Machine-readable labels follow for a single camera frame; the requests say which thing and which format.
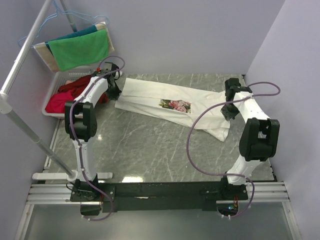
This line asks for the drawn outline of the white floral t shirt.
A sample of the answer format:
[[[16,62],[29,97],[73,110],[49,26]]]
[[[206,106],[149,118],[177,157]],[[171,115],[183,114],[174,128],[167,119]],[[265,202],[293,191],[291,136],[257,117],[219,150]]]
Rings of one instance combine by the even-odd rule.
[[[115,108],[191,127],[200,114],[215,106],[201,117],[195,129],[203,130],[224,142],[231,125],[221,112],[220,104],[225,100],[224,91],[127,78]]]

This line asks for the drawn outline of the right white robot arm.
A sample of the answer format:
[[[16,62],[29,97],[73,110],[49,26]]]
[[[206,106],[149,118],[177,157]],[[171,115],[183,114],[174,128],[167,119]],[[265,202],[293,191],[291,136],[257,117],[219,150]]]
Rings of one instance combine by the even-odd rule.
[[[250,87],[242,86],[237,78],[225,81],[227,104],[221,108],[229,121],[240,114],[245,126],[239,141],[239,157],[226,173],[227,182],[219,187],[222,198],[230,200],[237,187],[245,184],[253,170],[276,154],[280,122],[264,113]]]

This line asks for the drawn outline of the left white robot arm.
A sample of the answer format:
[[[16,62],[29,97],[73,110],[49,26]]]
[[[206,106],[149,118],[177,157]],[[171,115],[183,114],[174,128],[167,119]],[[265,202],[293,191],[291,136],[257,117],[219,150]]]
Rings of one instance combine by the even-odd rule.
[[[92,163],[94,137],[98,129],[95,106],[119,98],[122,91],[116,80],[121,75],[116,64],[104,62],[92,74],[80,78],[84,86],[74,100],[65,103],[65,131],[72,139],[77,159],[74,187],[88,201],[94,201],[100,195],[98,173]]]

